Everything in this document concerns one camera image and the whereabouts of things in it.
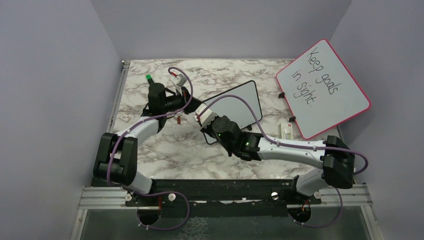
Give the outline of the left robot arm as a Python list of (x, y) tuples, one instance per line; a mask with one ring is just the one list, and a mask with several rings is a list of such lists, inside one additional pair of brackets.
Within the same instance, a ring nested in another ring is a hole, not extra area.
[(157, 200), (157, 191), (152, 188), (153, 179), (137, 170), (139, 146), (164, 128), (169, 115), (178, 110), (193, 113), (202, 102), (192, 97), (186, 87), (173, 92), (153, 81), (149, 82), (147, 97), (148, 103), (137, 123), (126, 130), (101, 136), (93, 176), (109, 185), (122, 185), (138, 192), (138, 199), (149, 206)]

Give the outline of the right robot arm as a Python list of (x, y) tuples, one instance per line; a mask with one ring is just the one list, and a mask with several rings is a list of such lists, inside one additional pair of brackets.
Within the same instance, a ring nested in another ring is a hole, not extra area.
[(329, 136), (326, 141), (283, 140), (242, 131), (227, 116), (198, 122), (201, 131), (216, 139), (229, 156), (244, 161), (282, 160), (312, 166), (309, 172), (293, 178), (288, 196), (296, 204), (329, 186), (353, 186), (355, 157), (336, 136)]

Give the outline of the black framed small whiteboard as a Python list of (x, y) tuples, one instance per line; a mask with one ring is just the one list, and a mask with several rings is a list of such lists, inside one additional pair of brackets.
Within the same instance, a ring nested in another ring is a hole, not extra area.
[[(262, 107), (259, 99), (257, 85), (254, 80), (249, 80), (204, 100), (200, 107), (197, 108), (195, 113), (199, 114), (205, 106), (210, 105), (210, 103), (212, 103), (215, 99), (226, 95), (235, 95), (245, 100), (252, 108), (256, 118), (259, 121), (262, 120)], [(209, 109), (212, 112), (215, 112), (219, 117), (227, 116), (231, 121), (236, 122), (242, 130), (250, 129), (252, 125), (256, 123), (248, 107), (241, 100), (234, 97), (222, 98), (213, 104)]]

